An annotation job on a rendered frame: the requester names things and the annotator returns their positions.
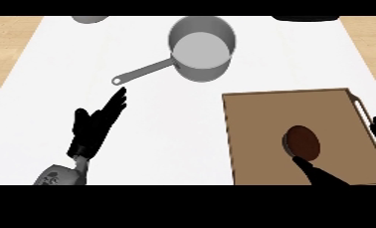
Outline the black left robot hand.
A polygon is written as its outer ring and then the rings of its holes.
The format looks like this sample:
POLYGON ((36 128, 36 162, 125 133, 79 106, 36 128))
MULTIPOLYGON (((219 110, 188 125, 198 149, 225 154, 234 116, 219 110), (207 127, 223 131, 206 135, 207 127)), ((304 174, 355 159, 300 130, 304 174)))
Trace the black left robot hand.
POLYGON ((127 89, 120 88, 105 107, 94 114, 85 109, 76 110, 74 139, 68 149, 68 156, 83 156, 92 159, 102 147, 113 125, 127 107, 127 89))

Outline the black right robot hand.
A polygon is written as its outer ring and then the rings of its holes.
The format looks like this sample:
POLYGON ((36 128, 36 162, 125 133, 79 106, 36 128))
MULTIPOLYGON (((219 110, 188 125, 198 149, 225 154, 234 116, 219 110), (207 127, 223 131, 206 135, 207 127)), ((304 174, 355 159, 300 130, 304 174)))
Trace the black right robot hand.
POLYGON ((347 182, 341 180, 337 176, 328 173, 321 168, 315 167, 310 161, 303 159, 299 156, 291 156, 293 161, 299 165, 300 169, 303 170, 310 182, 313 185, 347 185, 347 182))

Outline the chocolate cupcake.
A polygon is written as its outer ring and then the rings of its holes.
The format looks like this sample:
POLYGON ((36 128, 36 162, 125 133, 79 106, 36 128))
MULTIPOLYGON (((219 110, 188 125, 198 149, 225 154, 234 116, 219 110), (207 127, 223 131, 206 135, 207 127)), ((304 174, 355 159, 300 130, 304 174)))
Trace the chocolate cupcake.
POLYGON ((307 161, 315 160, 321 154, 321 141, 309 127, 296 125, 282 138, 284 148, 291 156, 307 161))

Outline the brown wooden tray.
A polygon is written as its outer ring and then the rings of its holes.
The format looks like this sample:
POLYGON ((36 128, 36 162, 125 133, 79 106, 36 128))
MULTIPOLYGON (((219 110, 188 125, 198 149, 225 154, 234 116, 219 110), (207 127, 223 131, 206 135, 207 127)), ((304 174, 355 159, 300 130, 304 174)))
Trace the brown wooden tray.
POLYGON ((301 157, 353 185, 376 185, 376 137, 362 100, 347 89, 225 94, 237 185, 303 185, 301 157))

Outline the grey round object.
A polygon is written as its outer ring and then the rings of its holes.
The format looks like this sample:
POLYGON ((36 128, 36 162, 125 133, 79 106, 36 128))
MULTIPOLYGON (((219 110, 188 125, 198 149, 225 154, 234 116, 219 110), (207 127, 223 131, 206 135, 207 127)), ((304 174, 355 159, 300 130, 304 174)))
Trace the grey round object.
POLYGON ((74 20, 82 24, 95 24, 102 22, 110 16, 73 16, 74 20))

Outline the black flat object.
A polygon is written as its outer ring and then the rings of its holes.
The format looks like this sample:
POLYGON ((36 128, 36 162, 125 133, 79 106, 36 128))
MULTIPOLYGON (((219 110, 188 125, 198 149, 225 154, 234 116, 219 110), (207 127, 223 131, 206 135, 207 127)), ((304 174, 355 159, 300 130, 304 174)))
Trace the black flat object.
POLYGON ((340 16, 272 16, 278 21, 287 22, 327 22, 340 19, 340 16))

